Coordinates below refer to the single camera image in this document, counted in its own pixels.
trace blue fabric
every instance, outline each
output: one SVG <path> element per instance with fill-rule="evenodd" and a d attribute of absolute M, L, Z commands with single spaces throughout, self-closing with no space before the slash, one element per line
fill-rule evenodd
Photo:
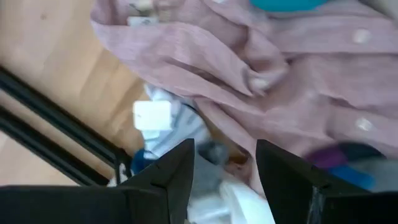
<path fill-rule="evenodd" d="M 329 168 L 328 171 L 329 173 L 366 190 L 371 189 L 375 184 L 373 177 L 354 170 L 349 166 L 333 167 Z"/>
<path fill-rule="evenodd" d="M 251 3 L 265 11 L 291 12 L 315 9 L 328 0 L 251 0 Z"/>
<path fill-rule="evenodd" d="M 132 162 L 130 165 L 130 169 L 134 174 L 140 173 L 147 166 L 151 165 L 155 160 L 145 159 L 144 158 L 144 149 L 138 150 L 132 158 Z"/>

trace clothing pile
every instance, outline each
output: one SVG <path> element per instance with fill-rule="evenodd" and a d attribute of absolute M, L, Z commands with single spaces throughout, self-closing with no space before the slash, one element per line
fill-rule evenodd
<path fill-rule="evenodd" d="M 96 35 L 145 81 L 191 99 L 253 158 L 257 139 L 298 156 L 349 139 L 398 157 L 398 28 L 383 14 L 355 0 L 278 13 L 248 0 L 142 8 L 97 0 Z M 263 193 L 255 162 L 251 187 Z"/>

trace wooden surface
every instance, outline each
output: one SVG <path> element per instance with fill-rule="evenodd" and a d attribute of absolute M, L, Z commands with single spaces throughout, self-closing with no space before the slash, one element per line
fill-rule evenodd
<path fill-rule="evenodd" d="M 93 0 L 0 0 L 0 65 L 129 154 L 142 147 L 131 105 L 146 99 L 142 80 L 95 37 Z M 106 177 L 112 169 L 0 91 L 0 104 Z M 73 184 L 0 133 L 0 185 Z"/>

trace black metal frame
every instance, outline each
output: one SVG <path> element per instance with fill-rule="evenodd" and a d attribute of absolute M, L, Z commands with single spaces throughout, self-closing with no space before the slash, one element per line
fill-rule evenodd
<path fill-rule="evenodd" d="M 65 109 L 52 102 L 3 67 L 0 67 L 0 89 L 89 150 L 103 162 L 112 166 L 117 173 L 117 182 L 120 182 L 120 164 L 123 163 L 128 167 L 131 161 L 130 156 L 123 149 L 116 147 Z M 1 130 L 8 133 L 10 137 L 25 145 L 41 158 L 49 158 L 49 155 L 51 155 L 51 161 L 49 159 L 46 159 L 46 161 L 69 178 L 83 185 L 92 185 L 94 183 L 104 184 L 103 179 L 99 177 L 100 174 L 93 173 L 92 171 L 94 170 L 89 171 L 86 164 L 81 161 L 77 162 L 78 159 L 76 158 L 72 159 L 73 156 L 71 154 L 29 125 L 23 123 L 17 117 L 8 113 L 4 108 L 2 108 L 0 115 L 2 117 Z M 127 176 L 131 176 L 129 169 L 126 169 L 126 174 Z"/>

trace shirt button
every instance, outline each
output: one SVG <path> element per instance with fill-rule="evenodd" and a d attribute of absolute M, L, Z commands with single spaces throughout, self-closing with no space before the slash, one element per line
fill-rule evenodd
<path fill-rule="evenodd" d="M 357 119 L 355 125 L 359 129 L 362 129 L 363 131 L 370 131 L 370 129 L 373 127 L 372 123 L 368 121 L 366 118 Z"/>
<path fill-rule="evenodd" d="M 365 44 L 369 42 L 372 34 L 367 29 L 357 29 L 353 34 L 353 42 L 356 44 Z"/>

